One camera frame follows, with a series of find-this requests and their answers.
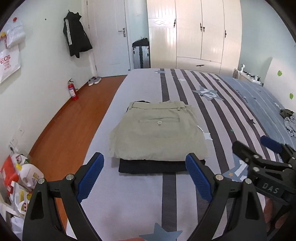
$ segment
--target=black jacket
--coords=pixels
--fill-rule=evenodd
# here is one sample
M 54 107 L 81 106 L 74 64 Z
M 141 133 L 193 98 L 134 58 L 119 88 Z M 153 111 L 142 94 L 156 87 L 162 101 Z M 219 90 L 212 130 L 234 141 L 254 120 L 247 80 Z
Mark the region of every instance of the black jacket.
M 64 35 L 69 46 L 70 56 L 75 55 L 79 58 L 80 52 L 92 49 L 89 38 L 87 37 L 81 22 L 79 13 L 68 12 L 64 18 Z

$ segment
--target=folded khaki pants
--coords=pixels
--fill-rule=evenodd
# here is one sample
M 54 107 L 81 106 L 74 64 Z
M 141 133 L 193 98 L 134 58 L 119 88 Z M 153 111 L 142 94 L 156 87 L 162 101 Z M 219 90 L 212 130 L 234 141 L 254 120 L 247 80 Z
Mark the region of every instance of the folded khaki pants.
M 184 102 L 132 102 L 110 133 L 110 154 L 125 160 L 184 161 L 207 157 L 205 137 Z

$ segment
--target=fire extinguisher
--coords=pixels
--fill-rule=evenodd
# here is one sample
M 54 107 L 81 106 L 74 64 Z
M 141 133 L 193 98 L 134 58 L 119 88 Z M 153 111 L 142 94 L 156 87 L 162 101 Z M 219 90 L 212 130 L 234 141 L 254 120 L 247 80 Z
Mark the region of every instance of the fire extinguisher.
M 69 80 L 68 81 L 68 90 L 70 92 L 71 98 L 72 100 L 77 100 L 78 99 L 78 95 L 76 94 L 76 89 L 75 86 L 73 84 L 74 82 Z

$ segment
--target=finger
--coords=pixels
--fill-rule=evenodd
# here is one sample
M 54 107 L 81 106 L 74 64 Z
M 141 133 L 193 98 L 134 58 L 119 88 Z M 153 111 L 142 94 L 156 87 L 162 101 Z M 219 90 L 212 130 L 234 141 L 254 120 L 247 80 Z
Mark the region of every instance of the finger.
M 274 227 L 275 227 L 276 229 L 279 229 L 279 228 L 284 224 L 284 222 L 286 221 L 287 217 L 289 216 L 289 213 L 290 213 L 290 212 L 285 213 L 283 216 L 281 216 L 281 217 L 276 221 L 276 224 L 274 225 Z
M 265 223 L 268 223 L 271 218 L 272 218 L 272 209 L 273 209 L 274 203 L 272 199 L 267 199 L 265 207 L 264 207 L 264 218 L 265 218 Z

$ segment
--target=blue blanket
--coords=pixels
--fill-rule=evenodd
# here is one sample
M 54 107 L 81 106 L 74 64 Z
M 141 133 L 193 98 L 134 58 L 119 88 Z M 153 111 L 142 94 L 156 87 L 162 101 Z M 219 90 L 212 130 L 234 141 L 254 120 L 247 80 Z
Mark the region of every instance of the blue blanket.
M 295 149 L 296 138 L 288 134 L 284 119 L 279 114 L 280 109 L 284 107 L 264 86 L 226 76 L 221 77 L 243 98 L 270 138 L 280 143 L 287 143 Z

